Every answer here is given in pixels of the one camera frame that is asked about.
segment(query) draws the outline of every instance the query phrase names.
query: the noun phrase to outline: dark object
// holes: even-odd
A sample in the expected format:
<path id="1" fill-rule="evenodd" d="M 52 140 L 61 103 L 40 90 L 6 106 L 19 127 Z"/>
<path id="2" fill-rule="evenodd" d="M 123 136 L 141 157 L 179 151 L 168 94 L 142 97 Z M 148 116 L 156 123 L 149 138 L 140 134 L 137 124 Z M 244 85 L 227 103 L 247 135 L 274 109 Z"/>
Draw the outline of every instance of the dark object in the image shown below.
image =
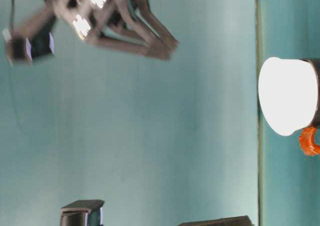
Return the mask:
<path id="1" fill-rule="evenodd" d="M 217 220 L 184 222 L 179 226 L 253 226 L 248 216 L 226 217 Z"/>
<path id="2" fill-rule="evenodd" d="M 102 200 L 78 200 L 61 208 L 60 226 L 103 226 Z"/>
<path id="3" fill-rule="evenodd" d="M 149 0 L 44 1 L 43 9 L 6 36 L 7 57 L 11 62 L 31 62 L 53 53 L 51 31 L 56 17 L 64 19 L 83 41 L 106 49 L 168 60 L 178 46 L 151 13 Z M 128 40 L 107 36 L 105 29 Z"/>

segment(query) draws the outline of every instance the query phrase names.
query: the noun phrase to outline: teal wall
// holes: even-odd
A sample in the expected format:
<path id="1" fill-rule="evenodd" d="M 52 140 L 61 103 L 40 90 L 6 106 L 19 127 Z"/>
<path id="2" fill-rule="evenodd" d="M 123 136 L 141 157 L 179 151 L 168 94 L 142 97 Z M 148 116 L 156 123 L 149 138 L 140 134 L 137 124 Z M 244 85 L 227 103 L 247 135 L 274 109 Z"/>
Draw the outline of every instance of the teal wall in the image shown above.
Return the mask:
<path id="1" fill-rule="evenodd" d="M 41 5 L 16 0 L 16 21 Z M 0 44 L 0 224 L 56 226 L 77 199 L 106 226 L 258 222 L 255 0 L 151 0 L 169 62 L 55 28 L 56 57 L 10 67 Z M 0 0 L 0 28 L 10 0 Z"/>
<path id="2" fill-rule="evenodd" d="M 319 0 L 257 2 L 259 66 L 272 56 L 320 58 Z M 289 137 L 279 136 L 263 115 L 260 126 L 262 225 L 319 225 L 319 157 L 303 154 L 301 130 Z"/>

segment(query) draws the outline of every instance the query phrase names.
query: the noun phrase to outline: orange handle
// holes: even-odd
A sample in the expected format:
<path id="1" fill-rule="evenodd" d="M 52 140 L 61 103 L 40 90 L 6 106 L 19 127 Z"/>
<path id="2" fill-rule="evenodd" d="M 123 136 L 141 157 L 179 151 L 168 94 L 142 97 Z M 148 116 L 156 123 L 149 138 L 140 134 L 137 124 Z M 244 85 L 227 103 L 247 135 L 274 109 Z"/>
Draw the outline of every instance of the orange handle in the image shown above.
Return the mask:
<path id="1" fill-rule="evenodd" d="M 300 146 L 305 155 L 315 156 L 320 154 L 320 145 L 315 144 L 316 127 L 307 127 L 299 137 Z"/>

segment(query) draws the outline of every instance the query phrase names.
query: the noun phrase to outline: mug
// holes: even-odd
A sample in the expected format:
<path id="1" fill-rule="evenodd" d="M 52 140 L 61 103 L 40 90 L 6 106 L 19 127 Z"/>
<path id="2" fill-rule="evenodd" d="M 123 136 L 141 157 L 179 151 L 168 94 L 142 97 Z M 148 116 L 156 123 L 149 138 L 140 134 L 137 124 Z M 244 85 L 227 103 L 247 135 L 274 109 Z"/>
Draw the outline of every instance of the mug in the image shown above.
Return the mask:
<path id="1" fill-rule="evenodd" d="M 320 59 L 280 59 L 263 64 L 258 95 L 264 117 L 279 135 L 303 129 L 299 142 L 308 156 L 320 154 L 315 134 L 320 126 Z"/>

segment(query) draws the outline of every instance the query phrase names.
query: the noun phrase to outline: robotic arm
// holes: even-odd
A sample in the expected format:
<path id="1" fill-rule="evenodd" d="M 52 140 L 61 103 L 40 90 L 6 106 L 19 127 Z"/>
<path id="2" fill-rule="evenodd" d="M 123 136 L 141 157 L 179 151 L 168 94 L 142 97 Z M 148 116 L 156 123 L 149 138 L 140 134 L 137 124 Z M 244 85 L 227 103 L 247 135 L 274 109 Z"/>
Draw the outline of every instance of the robotic arm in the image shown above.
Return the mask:
<path id="1" fill-rule="evenodd" d="M 45 6 L 6 40 L 9 60 L 32 62 L 54 52 L 51 34 L 57 18 L 93 46 L 168 60 L 177 40 L 152 14 L 149 0 L 44 0 Z M 106 35 L 109 29 L 122 39 Z"/>

